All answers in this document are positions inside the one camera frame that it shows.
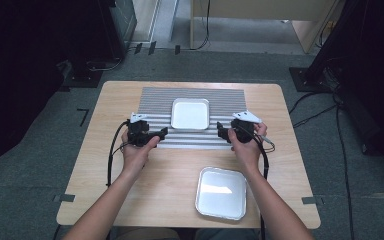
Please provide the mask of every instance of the floor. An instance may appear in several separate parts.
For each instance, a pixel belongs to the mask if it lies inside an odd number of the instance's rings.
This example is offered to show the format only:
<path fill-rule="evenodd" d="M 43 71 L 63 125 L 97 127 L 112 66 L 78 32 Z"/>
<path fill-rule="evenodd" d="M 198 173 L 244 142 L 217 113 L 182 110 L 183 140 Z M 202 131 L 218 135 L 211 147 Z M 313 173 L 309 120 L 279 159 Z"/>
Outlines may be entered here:
<path fill-rule="evenodd" d="M 132 45 L 149 46 L 156 41 L 156 48 L 174 49 L 179 45 L 181 49 L 190 49 L 190 0 L 178 1 L 175 14 L 176 0 L 135 0 L 138 25 L 152 27 L 137 28 Z M 143 15 L 148 16 L 148 22 L 141 20 Z M 208 25 L 209 41 L 201 51 L 306 54 L 290 21 L 209 18 Z M 144 35 L 142 29 L 150 29 L 149 38 L 137 37 Z M 205 36 L 206 19 L 195 18 L 194 47 L 200 46 Z M 308 54 L 316 55 L 318 50 L 315 46 Z"/>

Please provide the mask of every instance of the person's right hand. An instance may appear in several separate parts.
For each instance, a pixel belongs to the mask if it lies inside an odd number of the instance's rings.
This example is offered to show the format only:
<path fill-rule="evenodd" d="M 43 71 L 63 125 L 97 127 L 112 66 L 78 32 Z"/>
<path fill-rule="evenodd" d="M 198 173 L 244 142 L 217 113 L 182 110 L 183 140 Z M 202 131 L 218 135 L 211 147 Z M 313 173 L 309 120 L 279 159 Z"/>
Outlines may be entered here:
<path fill-rule="evenodd" d="M 264 123 L 254 124 L 254 130 L 257 135 L 266 135 L 267 126 Z M 228 130 L 230 142 L 232 142 L 232 150 L 235 152 L 243 174 L 248 174 L 254 170 L 259 171 L 258 160 L 260 159 L 260 149 L 254 140 L 247 143 L 241 143 L 236 137 L 235 131 L 231 128 Z"/>

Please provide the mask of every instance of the person's left hand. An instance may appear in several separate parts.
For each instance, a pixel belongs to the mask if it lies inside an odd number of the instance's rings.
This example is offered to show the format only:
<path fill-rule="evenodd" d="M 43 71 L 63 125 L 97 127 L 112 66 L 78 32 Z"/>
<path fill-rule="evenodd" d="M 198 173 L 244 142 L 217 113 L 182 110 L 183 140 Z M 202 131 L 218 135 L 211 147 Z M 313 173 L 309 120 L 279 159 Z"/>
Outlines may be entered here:
<path fill-rule="evenodd" d="M 128 130 L 124 131 L 123 135 L 121 136 L 123 143 L 128 142 L 127 132 Z M 131 144 L 124 146 L 122 149 L 124 165 L 120 175 L 125 174 L 136 180 L 142 168 L 148 161 L 149 151 L 156 147 L 159 141 L 160 138 L 155 136 L 143 147 L 136 147 Z"/>

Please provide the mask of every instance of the wooden table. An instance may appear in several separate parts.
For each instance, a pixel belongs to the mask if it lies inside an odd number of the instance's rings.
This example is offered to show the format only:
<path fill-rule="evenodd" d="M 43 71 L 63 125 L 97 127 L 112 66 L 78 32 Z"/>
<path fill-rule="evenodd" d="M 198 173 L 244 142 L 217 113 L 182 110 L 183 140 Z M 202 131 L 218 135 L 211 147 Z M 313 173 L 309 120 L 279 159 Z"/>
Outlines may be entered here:
<path fill-rule="evenodd" d="M 243 89 L 249 111 L 263 119 L 276 151 L 268 153 L 268 181 L 310 228 L 318 228 L 315 204 L 303 204 L 312 191 L 303 165 L 281 88 L 275 84 L 106 82 L 86 132 L 57 221 L 73 225 L 106 190 L 108 152 L 117 127 L 138 110 L 143 87 Z M 200 171 L 208 166 L 238 170 L 230 150 L 156 148 L 129 192 L 115 226 L 259 228 L 259 211 L 247 191 L 245 216 L 237 222 L 202 216 L 195 208 Z M 114 157 L 112 178 L 122 169 L 122 155 Z"/>
<path fill-rule="evenodd" d="M 194 18 L 207 16 L 208 1 L 190 0 L 191 48 L 194 48 Z M 211 0 L 210 17 L 293 20 L 292 25 L 301 46 L 304 52 L 308 53 L 326 23 L 339 18 L 344 2 L 344 0 Z"/>

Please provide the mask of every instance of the hand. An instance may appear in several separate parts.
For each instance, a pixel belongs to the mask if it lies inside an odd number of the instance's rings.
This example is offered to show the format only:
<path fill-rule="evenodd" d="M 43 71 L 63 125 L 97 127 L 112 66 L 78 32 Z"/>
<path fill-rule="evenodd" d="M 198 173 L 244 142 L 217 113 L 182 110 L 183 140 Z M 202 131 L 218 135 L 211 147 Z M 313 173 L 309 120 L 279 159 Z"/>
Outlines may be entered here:
<path fill-rule="evenodd" d="M 267 126 L 264 123 L 254 124 L 254 131 L 257 135 L 267 134 Z M 260 149 L 254 140 L 248 143 L 241 143 L 237 137 L 235 131 L 231 128 L 228 130 L 229 139 L 232 142 L 232 151 L 235 152 L 236 158 L 241 164 L 243 174 L 247 174 L 250 171 L 258 170 L 258 160 L 260 159 Z"/>
<path fill-rule="evenodd" d="M 128 142 L 127 132 L 128 130 L 124 131 L 123 135 L 121 136 L 123 143 Z M 120 176 L 122 174 L 126 174 L 128 176 L 133 177 L 133 179 L 136 180 L 142 168 L 145 166 L 146 162 L 148 161 L 149 151 L 151 151 L 151 149 L 156 147 L 159 141 L 160 141 L 160 137 L 155 136 L 151 140 L 149 140 L 149 142 L 143 147 L 136 147 L 131 144 L 127 144 L 126 146 L 124 146 L 123 148 L 124 164 L 123 164 L 123 170 L 121 171 Z"/>

